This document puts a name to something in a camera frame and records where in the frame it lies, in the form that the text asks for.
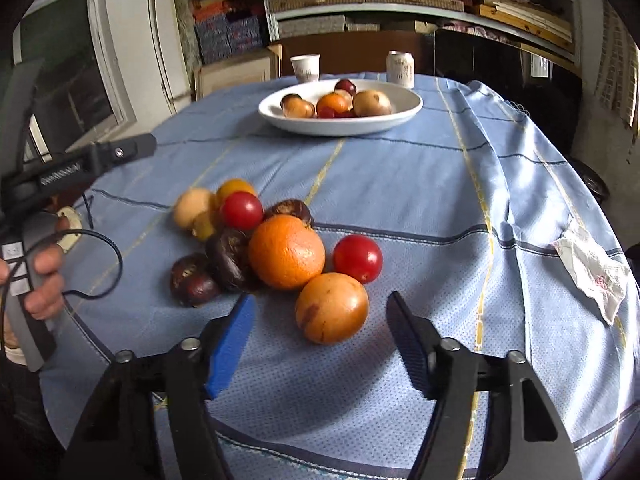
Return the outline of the large orange-yellow passion fruit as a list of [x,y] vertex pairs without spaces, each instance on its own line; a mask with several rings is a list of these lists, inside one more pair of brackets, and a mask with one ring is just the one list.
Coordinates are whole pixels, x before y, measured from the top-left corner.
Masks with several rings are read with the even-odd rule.
[[341,273],[320,274],[302,289],[295,303],[295,322],[315,344],[337,344],[358,333],[369,314],[363,284]]

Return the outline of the tan round potato fruit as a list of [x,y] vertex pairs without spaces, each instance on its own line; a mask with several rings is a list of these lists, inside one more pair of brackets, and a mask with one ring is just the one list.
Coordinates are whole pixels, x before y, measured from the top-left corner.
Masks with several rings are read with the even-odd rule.
[[208,188],[189,188],[182,193],[172,208],[175,225],[183,230],[191,229],[199,214],[212,214],[217,206],[217,196]]

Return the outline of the orange persimmon fruit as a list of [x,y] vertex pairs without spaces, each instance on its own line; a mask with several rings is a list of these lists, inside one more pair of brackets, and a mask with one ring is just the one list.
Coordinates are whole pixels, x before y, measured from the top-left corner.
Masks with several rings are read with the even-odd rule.
[[330,92],[322,96],[316,104],[318,118],[346,117],[352,109],[352,97],[346,92]]

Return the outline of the dark purple plum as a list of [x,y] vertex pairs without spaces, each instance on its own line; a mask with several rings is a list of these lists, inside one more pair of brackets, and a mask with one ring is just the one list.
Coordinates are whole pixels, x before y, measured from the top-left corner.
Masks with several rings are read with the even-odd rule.
[[334,86],[334,90],[336,92],[346,92],[349,96],[354,96],[357,93],[356,84],[354,84],[350,79],[340,79]]

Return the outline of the red cherry tomato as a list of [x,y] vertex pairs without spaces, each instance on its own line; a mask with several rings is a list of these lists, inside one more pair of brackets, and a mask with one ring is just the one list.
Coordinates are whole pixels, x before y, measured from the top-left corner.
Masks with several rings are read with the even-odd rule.
[[349,275],[361,284],[368,284],[381,274],[383,254],[370,237],[350,234],[335,245],[332,266],[335,272]]

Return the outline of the crumpled white tissue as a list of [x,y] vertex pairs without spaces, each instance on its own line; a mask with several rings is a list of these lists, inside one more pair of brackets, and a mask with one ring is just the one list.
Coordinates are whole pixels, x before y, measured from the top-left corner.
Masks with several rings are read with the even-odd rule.
[[574,284],[594,300],[602,320],[612,326],[627,295],[629,266],[612,259],[577,219],[570,220],[553,247]]

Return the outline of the small yellow orange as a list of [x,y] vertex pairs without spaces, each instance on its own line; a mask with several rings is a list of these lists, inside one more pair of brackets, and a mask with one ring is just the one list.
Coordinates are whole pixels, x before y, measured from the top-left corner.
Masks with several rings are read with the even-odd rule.
[[250,182],[242,179],[230,179],[224,182],[216,192],[218,206],[221,207],[226,199],[236,192],[250,193],[254,196],[257,195],[257,192],[253,188],[253,185],[250,184]]

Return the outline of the dark mangosteen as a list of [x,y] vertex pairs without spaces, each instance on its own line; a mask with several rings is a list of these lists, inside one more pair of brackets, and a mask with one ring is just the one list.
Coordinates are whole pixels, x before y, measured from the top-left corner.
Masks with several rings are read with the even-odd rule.
[[247,235],[231,228],[224,228],[207,240],[209,274],[223,288],[247,289],[250,281],[247,245]]

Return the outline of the large orange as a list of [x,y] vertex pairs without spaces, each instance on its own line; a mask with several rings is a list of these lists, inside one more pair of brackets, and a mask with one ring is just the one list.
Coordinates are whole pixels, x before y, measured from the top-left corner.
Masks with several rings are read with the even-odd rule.
[[305,286],[326,265],[326,248],[314,229],[289,214],[262,222],[248,243],[248,260],[258,278],[277,290]]

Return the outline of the blue checked tablecloth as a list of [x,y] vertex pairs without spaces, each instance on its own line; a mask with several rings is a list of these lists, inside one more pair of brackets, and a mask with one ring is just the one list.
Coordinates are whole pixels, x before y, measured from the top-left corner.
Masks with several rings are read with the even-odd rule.
[[258,105],[284,80],[219,91],[156,129],[152,157],[89,190],[98,240],[65,260],[75,292],[40,376],[62,443],[114,354],[168,350],[223,315],[172,298],[169,272],[196,243],[171,207],[187,188],[241,178],[271,205],[306,200],[326,247],[361,233],[384,266],[368,286],[358,334],[335,346],[299,333],[291,294],[259,295],[256,322],[229,388],[209,411],[239,479],[400,479],[419,452],[432,404],[412,388],[385,322],[391,292],[440,333],[478,352],[523,352],[599,479],[639,423],[639,291],[629,281],[614,324],[576,287],[553,242],[582,222],[613,259],[620,242],[580,177],[524,114],[484,84],[422,76],[422,110],[370,136],[291,136]]

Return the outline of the framed wooden panel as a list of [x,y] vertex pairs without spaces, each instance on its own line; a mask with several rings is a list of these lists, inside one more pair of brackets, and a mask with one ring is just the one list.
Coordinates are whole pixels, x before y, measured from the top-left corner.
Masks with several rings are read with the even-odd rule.
[[281,76],[280,44],[201,66],[194,75],[194,98],[199,101],[214,91],[270,81]]

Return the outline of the white oval plate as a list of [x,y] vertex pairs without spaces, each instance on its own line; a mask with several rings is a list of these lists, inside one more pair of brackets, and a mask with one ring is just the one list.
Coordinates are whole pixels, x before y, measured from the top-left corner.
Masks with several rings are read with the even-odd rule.
[[401,126],[422,110],[414,91],[384,81],[327,79],[270,94],[258,112],[271,125],[305,136],[362,136]]

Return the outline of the white paper cup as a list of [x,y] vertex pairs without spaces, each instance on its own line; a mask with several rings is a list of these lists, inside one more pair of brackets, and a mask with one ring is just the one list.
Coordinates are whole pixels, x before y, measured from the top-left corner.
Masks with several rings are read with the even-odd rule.
[[316,81],[320,78],[320,55],[302,54],[291,58],[292,69],[300,84]]

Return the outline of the white drink can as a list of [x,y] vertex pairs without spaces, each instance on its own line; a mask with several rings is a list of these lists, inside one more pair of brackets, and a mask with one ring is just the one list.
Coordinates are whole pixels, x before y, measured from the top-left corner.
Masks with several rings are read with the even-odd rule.
[[402,88],[414,88],[414,58],[411,53],[395,50],[387,53],[386,80]]

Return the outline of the brown wooden board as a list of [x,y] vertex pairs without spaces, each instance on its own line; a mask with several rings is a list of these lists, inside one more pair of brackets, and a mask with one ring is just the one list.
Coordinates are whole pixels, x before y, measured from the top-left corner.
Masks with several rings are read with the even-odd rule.
[[291,60],[297,55],[320,55],[322,75],[385,73],[390,51],[408,52],[417,74],[434,75],[434,37],[417,32],[331,32],[285,38],[282,47],[282,74],[293,75]]

